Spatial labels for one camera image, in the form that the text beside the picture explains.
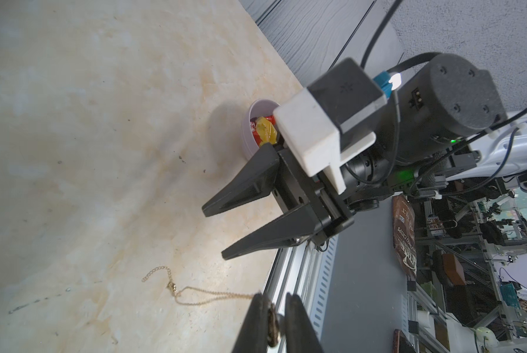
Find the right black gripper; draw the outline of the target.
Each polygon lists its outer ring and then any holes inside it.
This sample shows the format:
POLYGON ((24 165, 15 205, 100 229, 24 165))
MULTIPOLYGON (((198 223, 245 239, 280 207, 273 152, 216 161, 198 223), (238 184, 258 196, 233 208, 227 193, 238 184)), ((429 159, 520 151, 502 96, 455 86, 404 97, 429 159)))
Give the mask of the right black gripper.
POLYGON ((357 213, 373 210, 391 196, 386 184, 363 184, 346 168, 342 175, 347 189, 339 194, 323 172, 308 176, 288 148, 264 144, 202 211, 205 217, 215 216, 272 192, 283 214, 223 250, 222 258, 296 247, 305 241, 321 246, 352 226, 357 213))

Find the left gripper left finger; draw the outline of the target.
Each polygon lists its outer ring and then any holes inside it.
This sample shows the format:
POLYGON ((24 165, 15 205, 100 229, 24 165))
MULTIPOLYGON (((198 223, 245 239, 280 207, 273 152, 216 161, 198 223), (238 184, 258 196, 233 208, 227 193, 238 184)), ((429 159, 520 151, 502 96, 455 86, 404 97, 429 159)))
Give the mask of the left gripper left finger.
POLYGON ((231 352, 267 352, 269 334, 274 326, 272 323, 274 312, 272 303, 265 294, 254 295, 231 352))

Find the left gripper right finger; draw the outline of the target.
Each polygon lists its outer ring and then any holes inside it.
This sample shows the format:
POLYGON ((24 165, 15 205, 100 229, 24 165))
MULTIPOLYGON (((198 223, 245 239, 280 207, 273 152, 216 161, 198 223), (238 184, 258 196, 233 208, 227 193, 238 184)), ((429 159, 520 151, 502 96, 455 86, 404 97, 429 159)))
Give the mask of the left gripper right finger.
POLYGON ((285 337, 288 353, 323 353, 303 301, 297 294, 286 295, 285 337))

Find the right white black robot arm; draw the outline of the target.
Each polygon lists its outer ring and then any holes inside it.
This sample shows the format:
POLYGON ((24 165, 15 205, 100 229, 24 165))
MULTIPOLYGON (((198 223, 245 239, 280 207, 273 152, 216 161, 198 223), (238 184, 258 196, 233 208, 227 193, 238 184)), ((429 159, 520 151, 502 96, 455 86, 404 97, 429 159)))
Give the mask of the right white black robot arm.
POLYGON ((215 216, 267 196, 282 213, 222 252, 317 246, 356 213, 397 194, 460 194, 501 176, 527 182, 527 109, 509 116, 488 71, 456 54, 419 54, 375 77, 347 58, 273 110, 279 139, 265 142, 203 205, 215 216))

